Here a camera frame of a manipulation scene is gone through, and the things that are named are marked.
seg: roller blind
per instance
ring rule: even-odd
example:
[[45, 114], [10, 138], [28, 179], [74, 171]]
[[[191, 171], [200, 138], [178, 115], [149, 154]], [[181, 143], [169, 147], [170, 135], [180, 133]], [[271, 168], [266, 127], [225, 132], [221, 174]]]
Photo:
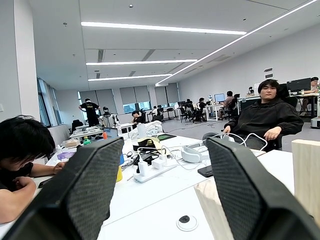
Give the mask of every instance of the roller blind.
[[85, 103], [86, 99], [90, 99], [92, 103], [99, 105], [95, 91], [81, 91], [80, 97], [81, 97], [82, 103]]
[[149, 102], [149, 90], [147, 86], [135, 86], [135, 98], [137, 103]]
[[167, 96], [166, 96], [166, 89], [164, 86], [160, 87], [155, 87], [155, 98], [156, 98], [156, 103], [158, 105], [165, 105], [167, 103]]
[[122, 99], [122, 104], [135, 104], [136, 96], [133, 87], [122, 87], [120, 88], [120, 94]]
[[109, 112], [112, 114], [117, 113], [114, 94], [111, 89], [96, 90], [96, 95], [98, 97], [99, 106], [101, 107], [101, 112], [103, 112], [103, 107], [107, 107]]
[[179, 94], [178, 94], [178, 86], [177, 83], [169, 83], [166, 88], [166, 94], [168, 98], [168, 102], [171, 103], [177, 103], [179, 102]]

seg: hand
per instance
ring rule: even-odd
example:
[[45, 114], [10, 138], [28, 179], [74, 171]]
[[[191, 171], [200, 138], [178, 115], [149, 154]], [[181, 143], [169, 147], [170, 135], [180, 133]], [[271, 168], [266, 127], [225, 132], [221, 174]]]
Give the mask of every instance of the hand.
[[29, 184], [32, 184], [34, 187], [36, 187], [35, 182], [28, 176], [18, 176], [13, 181], [15, 182], [15, 187], [17, 190], [23, 189]]
[[54, 166], [53, 168], [53, 174], [57, 174], [58, 172], [60, 172], [65, 166], [64, 162], [59, 162], [57, 165]]
[[265, 134], [264, 134], [264, 139], [266, 141], [270, 141], [270, 140], [275, 140], [278, 135], [281, 133], [282, 128], [279, 126], [276, 126], [274, 128], [269, 129]]
[[223, 130], [223, 132], [224, 132], [225, 134], [230, 133], [230, 132], [231, 132], [231, 127], [230, 127], [230, 126], [226, 126], [225, 129]]

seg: black hoodie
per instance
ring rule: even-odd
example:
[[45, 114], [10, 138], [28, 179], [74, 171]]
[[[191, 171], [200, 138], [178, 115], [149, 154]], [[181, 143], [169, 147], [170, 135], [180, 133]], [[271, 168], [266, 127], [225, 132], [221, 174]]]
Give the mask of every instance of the black hoodie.
[[237, 119], [229, 121], [224, 127], [230, 126], [231, 133], [248, 135], [255, 133], [259, 137], [272, 128], [280, 127], [281, 135], [297, 134], [301, 132], [304, 122], [296, 109], [280, 98], [268, 103], [261, 103], [261, 99], [253, 105], [243, 109]]

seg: ceiling light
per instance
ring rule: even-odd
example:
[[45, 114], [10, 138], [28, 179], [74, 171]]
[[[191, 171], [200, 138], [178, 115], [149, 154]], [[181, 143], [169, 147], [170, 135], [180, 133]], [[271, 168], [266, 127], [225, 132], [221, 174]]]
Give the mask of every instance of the ceiling light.
[[174, 63], [192, 63], [197, 59], [186, 60], [164, 60], [164, 61], [116, 61], [116, 62], [87, 62], [88, 66], [107, 66], [107, 65], [132, 65], [132, 64], [174, 64]]
[[145, 79], [145, 78], [156, 78], [156, 77], [167, 77], [172, 74], [157, 74], [157, 75], [144, 75], [144, 76], [120, 76], [120, 77], [107, 77], [107, 78], [94, 78], [88, 79], [89, 82], [93, 81], [104, 81], [104, 80], [122, 80], [122, 79]]
[[175, 26], [136, 25], [136, 24], [122, 24], [122, 23], [109, 23], [109, 22], [91, 22], [91, 21], [82, 21], [81, 25], [84, 27], [143, 29], [143, 30], [159, 30], [159, 31], [172, 31], [172, 32], [206, 33], [206, 34], [232, 34], [232, 35], [246, 34], [245, 31], [186, 28], [186, 27], [175, 27]]
[[195, 61], [195, 62], [191, 63], [190, 65], [188, 65], [188, 66], [184, 67], [183, 69], [181, 69], [181, 70], [179, 70], [179, 71], [175, 72], [175, 73], [174, 73], [174, 74], [172, 74], [171, 76], [168, 76], [168, 77], [166, 77], [165, 79], [163, 79], [163, 80], [161, 80], [161, 81], [157, 82], [157, 83], [155, 84], [155, 86], [156, 86], [156, 87], [159, 87], [159, 86], [160, 86], [160, 83], [162, 83], [162, 82], [164, 82], [164, 81], [168, 80], [169, 78], [171, 78], [171, 77], [173, 77], [173, 76], [175, 76], [175, 75], [177, 75], [177, 74], [179, 74], [179, 73], [183, 72], [184, 70], [186, 70], [186, 69], [188, 69], [188, 68], [192, 67], [193, 65], [195, 65], [195, 64], [197, 64], [197, 63], [199, 63], [199, 62], [201, 62], [202, 60], [207, 59], [208, 57], [212, 56], [213, 54], [216, 54], [216, 53], [220, 52], [221, 50], [223, 50], [223, 49], [225, 49], [225, 48], [229, 47], [230, 45], [235, 44], [236, 42], [240, 41], [241, 39], [244, 39], [244, 38], [248, 37], [249, 35], [251, 35], [251, 34], [253, 34], [253, 33], [255, 33], [255, 32], [257, 32], [257, 31], [259, 31], [259, 30], [261, 30], [261, 29], [263, 29], [263, 28], [265, 28], [265, 27], [267, 27], [267, 26], [269, 26], [270, 24], [273, 24], [273, 23], [275, 23], [276, 21], [278, 21], [278, 20], [280, 20], [280, 19], [283, 19], [284, 17], [286, 17], [286, 16], [288, 16], [288, 15], [290, 15], [290, 14], [295, 13], [296, 11], [299, 11], [300, 9], [303, 9], [304, 7], [306, 7], [306, 6], [310, 5], [310, 4], [313, 4], [313, 3], [314, 3], [314, 2], [316, 2], [316, 1], [318, 1], [318, 0], [312, 0], [312, 1], [309, 1], [308, 3], [306, 3], [306, 4], [304, 4], [304, 5], [301, 5], [301, 6], [297, 7], [297, 8], [295, 8], [295, 9], [293, 9], [293, 10], [291, 10], [291, 11], [287, 12], [286, 14], [281, 15], [281, 16], [279, 16], [279, 17], [277, 17], [277, 18], [275, 18], [275, 19], [273, 19], [273, 20], [271, 20], [271, 21], [267, 22], [266, 24], [264, 24], [264, 25], [262, 25], [262, 26], [260, 26], [260, 27], [258, 27], [258, 28], [256, 28], [256, 29], [254, 29], [254, 30], [252, 30], [252, 31], [248, 32], [247, 34], [245, 34], [245, 35], [243, 35], [243, 36], [241, 36], [241, 37], [237, 38], [236, 40], [234, 40], [234, 41], [232, 41], [232, 42], [228, 43], [227, 45], [225, 45], [225, 46], [223, 46], [223, 47], [220, 47], [218, 50], [215, 50], [215, 51], [213, 51], [212, 53], [210, 53], [210, 54], [208, 54], [208, 55], [204, 56], [203, 58], [199, 59], [198, 61]]

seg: black phone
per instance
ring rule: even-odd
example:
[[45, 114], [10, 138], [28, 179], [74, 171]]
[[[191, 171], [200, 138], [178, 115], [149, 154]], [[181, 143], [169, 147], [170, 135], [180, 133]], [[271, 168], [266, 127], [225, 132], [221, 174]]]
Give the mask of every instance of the black phone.
[[202, 176], [204, 176], [205, 178], [209, 178], [214, 175], [212, 172], [211, 165], [198, 169], [198, 173], [201, 174]]
[[52, 178], [49, 178], [49, 179], [47, 179], [47, 180], [44, 180], [44, 181], [40, 182], [38, 188], [39, 188], [39, 189], [43, 188], [43, 186], [44, 186], [47, 182], [49, 182], [51, 179], [52, 179]]

